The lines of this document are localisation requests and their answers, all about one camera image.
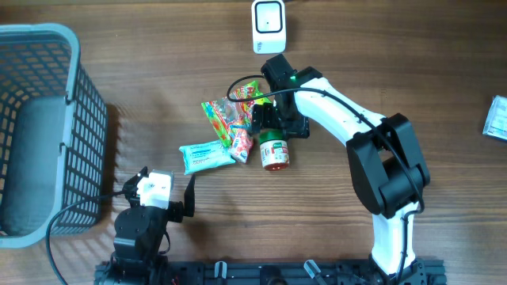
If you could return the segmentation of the Kleenex tissue pack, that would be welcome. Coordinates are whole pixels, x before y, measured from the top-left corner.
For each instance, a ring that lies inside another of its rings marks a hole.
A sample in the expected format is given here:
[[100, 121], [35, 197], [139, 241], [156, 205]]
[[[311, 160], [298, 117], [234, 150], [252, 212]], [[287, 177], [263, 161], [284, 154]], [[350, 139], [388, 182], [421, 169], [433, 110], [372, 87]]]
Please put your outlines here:
[[233, 159], [241, 163], [247, 163], [250, 150], [254, 144], [252, 137], [245, 129], [237, 129], [232, 144], [228, 149]]

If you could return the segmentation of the white paper box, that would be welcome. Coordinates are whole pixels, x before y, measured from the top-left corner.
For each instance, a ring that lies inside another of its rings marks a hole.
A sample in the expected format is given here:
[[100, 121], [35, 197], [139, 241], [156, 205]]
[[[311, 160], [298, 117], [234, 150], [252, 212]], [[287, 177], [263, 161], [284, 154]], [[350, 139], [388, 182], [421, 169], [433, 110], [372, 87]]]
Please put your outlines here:
[[495, 96], [488, 111], [482, 131], [485, 136], [503, 141], [507, 140], [507, 100], [502, 96]]

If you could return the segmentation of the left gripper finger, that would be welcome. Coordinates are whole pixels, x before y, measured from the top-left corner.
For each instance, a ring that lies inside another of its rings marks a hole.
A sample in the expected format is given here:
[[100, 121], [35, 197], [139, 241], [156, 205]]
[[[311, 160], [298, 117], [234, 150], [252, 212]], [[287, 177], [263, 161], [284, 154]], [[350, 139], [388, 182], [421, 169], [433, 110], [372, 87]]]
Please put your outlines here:
[[184, 216], [193, 217], [195, 213], [195, 182], [196, 175], [193, 174], [189, 180], [184, 193]]
[[144, 166], [136, 175], [128, 179], [123, 186], [123, 190], [136, 190], [138, 183], [147, 176], [148, 168]]

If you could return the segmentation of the green lid spice jar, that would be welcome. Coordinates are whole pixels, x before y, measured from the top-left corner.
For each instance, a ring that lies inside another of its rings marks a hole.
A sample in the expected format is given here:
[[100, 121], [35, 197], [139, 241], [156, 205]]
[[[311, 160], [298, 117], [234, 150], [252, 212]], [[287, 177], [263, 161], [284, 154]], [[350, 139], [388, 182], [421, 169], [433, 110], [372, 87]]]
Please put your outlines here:
[[265, 170], [285, 169], [290, 164], [288, 144], [280, 130], [267, 130], [260, 133], [261, 164]]

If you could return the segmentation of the teal wet wipes pack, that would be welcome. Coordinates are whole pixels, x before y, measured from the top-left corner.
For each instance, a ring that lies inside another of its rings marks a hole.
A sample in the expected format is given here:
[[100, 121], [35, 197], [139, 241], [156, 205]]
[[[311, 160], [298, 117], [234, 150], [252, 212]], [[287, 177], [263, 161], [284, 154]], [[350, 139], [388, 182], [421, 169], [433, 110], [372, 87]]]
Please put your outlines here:
[[180, 146], [179, 151], [183, 155], [185, 175], [235, 163], [220, 140]]

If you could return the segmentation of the Haribo candy bag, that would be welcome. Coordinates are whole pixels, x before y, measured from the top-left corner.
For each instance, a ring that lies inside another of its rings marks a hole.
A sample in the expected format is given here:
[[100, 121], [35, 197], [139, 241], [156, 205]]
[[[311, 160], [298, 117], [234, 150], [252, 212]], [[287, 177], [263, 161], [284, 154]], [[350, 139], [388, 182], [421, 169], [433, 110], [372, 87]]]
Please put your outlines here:
[[201, 106], [221, 143], [229, 147], [240, 129], [250, 129], [254, 105], [270, 102], [267, 97], [247, 102], [233, 102], [223, 97], [205, 101]]

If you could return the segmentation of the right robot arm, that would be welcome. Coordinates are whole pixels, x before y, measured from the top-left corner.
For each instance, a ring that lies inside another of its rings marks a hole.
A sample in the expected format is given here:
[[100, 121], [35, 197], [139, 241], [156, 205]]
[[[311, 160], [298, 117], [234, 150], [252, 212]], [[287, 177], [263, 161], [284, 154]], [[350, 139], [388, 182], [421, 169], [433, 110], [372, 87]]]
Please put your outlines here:
[[413, 220], [425, 209], [423, 189], [430, 182], [411, 122], [359, 106], [315, 68], [295, 70], [283, 55], [268, 59], [261, 76], [275, 100], [254, 106], [253, 132], [262, 140], [306, 139], [313, 120], [342, 143], [354, 192], [372, 213], [372, 262], [391, 283], [407, 279], [415, 261]]

